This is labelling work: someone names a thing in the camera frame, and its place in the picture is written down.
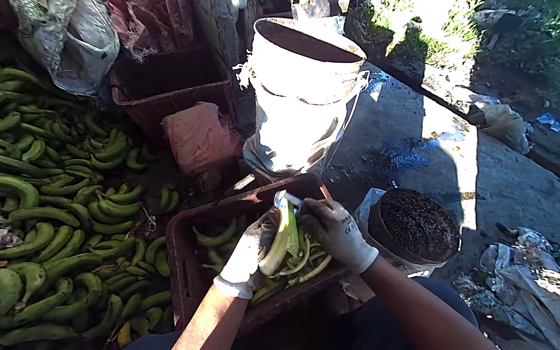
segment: soil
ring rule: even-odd
[[[443,261],[457,251],[459,230],[443,208],[420,192],[390,190],[382,197],[379,210],[388,232],[411,253]]]
[[[301,56],[322,62],[354,63],[361,61],[359,56],[351,52],[273,22],[259,22],[256,28],[265,39],[273,44]]]

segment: wet concrete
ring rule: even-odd
[[[363,69],[379,71],[369,63]],[[425,139],[438,145],[406,147]],[[391,167],[377,151],[390,149],[390,141],[428,163]],[[496,222],[532,228],[560,245],[560,179],[395,79],[381,92],[360,95],[330,164],[325,184],[351,212],[370,187],[388,189],[394,181],[430,196],[462,227],[461,251],[434,276],[454,280],[478,266],[488,244],[511,242]]]

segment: hand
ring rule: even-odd
[[[361,274],[377,258],[377,249],[362,238],[354,218],[337,201],[306,198],[299,214],[306,231],[314,233],[323,249],[351,271]]]
[[[214,279],[215,286],[222,293],[252,298],[252,291],[263,277],[258,271],[258,263],[265,258],[273,243],[278,222],[279,212],[272,207],[245,230],[226,266]]]

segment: dark trousers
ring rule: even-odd
[[[476,327],[477,319],[459,293],[448,283],[437,278],[414,277],[425,289],[452,307]],[[377,297],[371,298],[353,312],[342,315],[333,326],[336,334],[346,334],[332,348],[352,350],[401,350],[412,349],[403,334],[399,322],[388,313],[384,303]]]
[[[414,277],[425,289],[452,307],[476,327],[477,319],[472,310],[463,302],[458,292],[448,283],[437,278]],[[358,309],[346,313],[331,325],[333,332],[342,337],[323,338],[323,343],[330,343],[327,348],[352,350],[410,350],[399,323],[386,310],[384,303],[377,297],[370,299]],[[149,335],[139,338],[125,347],[125,350],[170,350],[182,331],[163,335]]]

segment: grass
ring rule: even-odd
[[[347,16],[347,35],[361,45],[386,48],[386,57],[411,64],[416,61],[440,68],[455,68],[459,56],[474,58],[480,43],[472,13],[477,0],[448,0],[446,18],[421,12],[416,0],[371,0]],[[442,24],[423,29],[424,22]]]
[[[540,78],[549,88],[539,93],[560,109],[560,0],[506,0],[505,4],[526,11],[531,20],[514,36],[499,39],[494,50],[482,52],[482,58]]]

